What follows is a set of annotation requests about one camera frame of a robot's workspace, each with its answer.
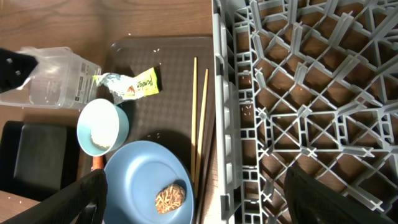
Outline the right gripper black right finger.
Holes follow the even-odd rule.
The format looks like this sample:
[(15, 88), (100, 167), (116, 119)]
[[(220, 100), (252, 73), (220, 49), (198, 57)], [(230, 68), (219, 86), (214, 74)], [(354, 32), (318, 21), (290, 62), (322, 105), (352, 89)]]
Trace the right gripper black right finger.
[(348, 200), (309, 176), (299, 166), (289, 167), (284, 195), (292, 223), (383, 224), (393, 221)]

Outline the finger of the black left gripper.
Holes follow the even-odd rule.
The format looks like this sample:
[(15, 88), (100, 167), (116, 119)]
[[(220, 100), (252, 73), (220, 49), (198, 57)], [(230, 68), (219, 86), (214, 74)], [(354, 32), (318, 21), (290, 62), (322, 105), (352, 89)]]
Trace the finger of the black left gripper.
[(1, 93), (22, 86), (37, 65), (33, 56), (1, 49)]

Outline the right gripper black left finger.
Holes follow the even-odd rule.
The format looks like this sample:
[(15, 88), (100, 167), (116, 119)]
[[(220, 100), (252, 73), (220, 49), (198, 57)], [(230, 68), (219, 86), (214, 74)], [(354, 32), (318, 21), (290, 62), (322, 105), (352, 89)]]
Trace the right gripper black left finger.
[(8, 224), (102, 224), (108, 185), (96, 169), (34, 207), (6, 220)]

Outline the orange carrot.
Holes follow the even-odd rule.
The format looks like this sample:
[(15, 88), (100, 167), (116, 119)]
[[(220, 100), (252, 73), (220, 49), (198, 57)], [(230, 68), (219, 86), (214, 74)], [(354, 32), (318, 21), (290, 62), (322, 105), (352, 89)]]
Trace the orange carrot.
[(97, 170), (97, 169), (104, 169), (104, 159), (103, 156), (98, 156), (98, 157), (93, 157), (92, 159), (92, 168), (91, 170)]

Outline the dark blue plate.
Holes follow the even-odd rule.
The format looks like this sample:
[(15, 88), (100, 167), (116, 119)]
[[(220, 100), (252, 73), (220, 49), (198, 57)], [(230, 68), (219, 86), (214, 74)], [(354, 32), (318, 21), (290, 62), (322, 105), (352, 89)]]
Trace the dark blue plate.
[[(104, 171), (108, 184), (105, 224), (193, 223), (195, 196), (190, 175), (166, 147), (152, 141), (131, 142), (113, 154)], [(184, 203), (159, 214), (155, 198), (171, 184), (185, 190)]]

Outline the light blue rice bowl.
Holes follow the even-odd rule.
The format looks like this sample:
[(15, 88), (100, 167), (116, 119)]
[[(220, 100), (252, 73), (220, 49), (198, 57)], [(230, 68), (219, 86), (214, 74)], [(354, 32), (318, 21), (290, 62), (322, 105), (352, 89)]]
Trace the light blue rice bowl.
[(83, 108), (76, 134), (86, 154), (103, 156), (123, 145), (129, 134), (129, 120), (120, 107), (98, 98)]

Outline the brown noodle cake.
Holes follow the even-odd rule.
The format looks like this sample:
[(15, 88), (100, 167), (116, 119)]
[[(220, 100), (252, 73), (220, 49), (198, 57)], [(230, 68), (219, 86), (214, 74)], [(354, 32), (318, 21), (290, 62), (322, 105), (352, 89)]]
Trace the brown noodle cake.
[(156, 195), (155, 207), (159, 214), (165, 214), (180, 208), (184, 201), (185, 190), (177, 184), (171, 184)]

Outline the yellow foil snack wrapper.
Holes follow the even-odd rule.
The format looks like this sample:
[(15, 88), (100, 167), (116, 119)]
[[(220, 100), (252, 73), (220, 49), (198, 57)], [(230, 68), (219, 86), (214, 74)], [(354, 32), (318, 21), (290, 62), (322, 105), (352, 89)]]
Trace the yellow foil snack wrapper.
[(102, 75), (93, 75), (93, 80), (96, 86), (104, 85), (108, 88), (113, 96), (115, 105), (125, 101), (138, 100), (160, 92), (154, 67), (135, 77), (117, 73), (104, 73)]

